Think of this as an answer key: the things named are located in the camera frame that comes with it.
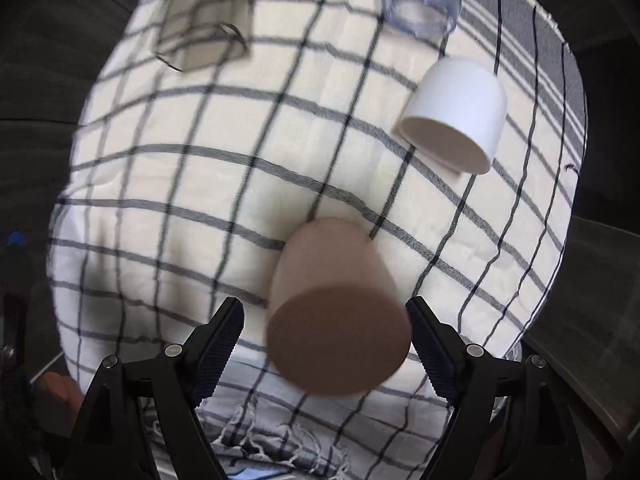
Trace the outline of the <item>person's left hand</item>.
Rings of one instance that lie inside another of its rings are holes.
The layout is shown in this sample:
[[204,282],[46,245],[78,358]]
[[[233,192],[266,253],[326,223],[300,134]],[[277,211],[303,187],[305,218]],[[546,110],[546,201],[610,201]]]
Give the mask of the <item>person's left hand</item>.
[[44,431],[72,434],[84,394],[70,376],[45,372],[34,382],[36,421]]

